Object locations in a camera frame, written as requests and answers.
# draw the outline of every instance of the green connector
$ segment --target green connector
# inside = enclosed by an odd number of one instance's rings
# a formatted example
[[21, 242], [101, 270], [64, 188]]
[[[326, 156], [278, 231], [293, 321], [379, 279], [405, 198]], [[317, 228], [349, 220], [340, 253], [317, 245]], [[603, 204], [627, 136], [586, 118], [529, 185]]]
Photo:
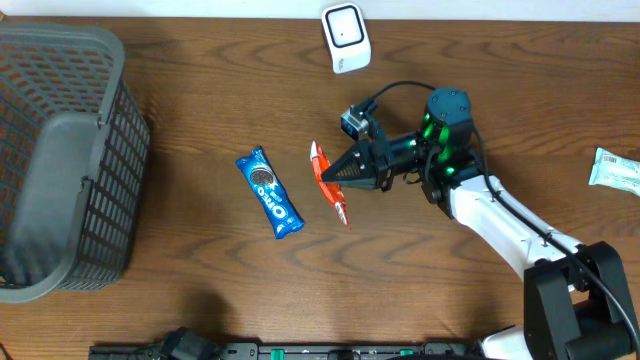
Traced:
[[284, 360], [284, 350], [282, 349], [271, 350], [271, 360]]

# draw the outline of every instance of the snack packet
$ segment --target snack packet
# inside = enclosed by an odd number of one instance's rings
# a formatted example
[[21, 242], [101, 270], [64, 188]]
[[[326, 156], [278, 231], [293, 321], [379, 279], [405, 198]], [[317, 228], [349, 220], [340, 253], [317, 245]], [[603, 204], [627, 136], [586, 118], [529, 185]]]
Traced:
[[606, 185], [640, 196], [640, 162], [598, 148], [589, 185]]
[[314, 140], [311, 143], [311, 154], [309, 156], [311, 160], [311, 167], [313, 168], [313, 174], [316, 176], [316, 182], [322, 190], [322, 194], [325, 199], [331, 204], [338, 213], [338, 217], [343, 224], [347, 226], [347, 229], [351, 230], [349, 224], [349, 218], [347, 217], [347, 204], [344, 200], [344, 194], [338, 184], [325, 184], [322, 181], [322, 173], [331, 166], [331, 163], [327, 159], [319, 145]]
[[253, 150], [249, 156], [236, 160], [236, 166], [260, 200], [273, 226], [276, 239], [282, 239], [304, 227], [304, 220], [289, 201], [287, 191], [278, 180], [261, 147]]

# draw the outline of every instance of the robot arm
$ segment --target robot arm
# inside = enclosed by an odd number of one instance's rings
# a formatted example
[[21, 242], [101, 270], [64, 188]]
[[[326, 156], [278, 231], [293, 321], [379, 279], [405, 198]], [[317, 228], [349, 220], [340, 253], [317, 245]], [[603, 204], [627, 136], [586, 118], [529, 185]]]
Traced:
[[[371, 115], [382, 92], [352, 106], [341, 127], [356, 143], [323, 173], [323, 181], [388, 191], [396, 175], [406, 181], [406, 174], [417, 174], [414, 183], [422, 183], [430, 203], [473, 229], [509, 263], [524, 282], [524, 326], [482, 339], [485, 356], [595, 360], [631, 353], [638, 322], [616, 251], [606, 243], [581, 244], [514, 199], [489, 176], [486, 158], [480, 161], [471, 149], [475, 127], [467, 94], [432, 90], [420, 130], [390, 141]], [[589, 299], [573, 304], [573, 290], [589, 292]]]
[[[556, 231], [532, 213], [502, 187], [498, 178], [491, 176], [490, 180], [502, 198], [539, 229], [551, 232], [556, 240], [572, 252], [578, 251], [581, 245], [578, 240]], [[460, 186], [451, 189], [449, 201], [453, 217], [491, 245], [522, 280], [524, 271], [536, 262], [555, 261], [565, 256], [495, 201], [482, 175], [464, 180]]]

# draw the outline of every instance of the gray plastic basket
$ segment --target gray plastic basket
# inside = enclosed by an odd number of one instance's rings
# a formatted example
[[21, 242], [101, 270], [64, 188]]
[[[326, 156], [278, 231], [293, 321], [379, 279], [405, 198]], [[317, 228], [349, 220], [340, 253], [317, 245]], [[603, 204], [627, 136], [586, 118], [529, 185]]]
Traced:
[[150, 133], [104, 29], [0, 23], [0, 302], [128, 263]]

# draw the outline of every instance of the white sensor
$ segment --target white sensor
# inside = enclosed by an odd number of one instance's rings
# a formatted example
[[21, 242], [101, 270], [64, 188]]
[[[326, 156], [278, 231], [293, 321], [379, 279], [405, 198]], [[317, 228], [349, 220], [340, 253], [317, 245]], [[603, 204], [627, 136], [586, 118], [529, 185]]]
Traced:
[[371, 43], [360, 8], [345, 3], [322, 12], [322, 27], [336, 74], [363, 68], [371, 61]]

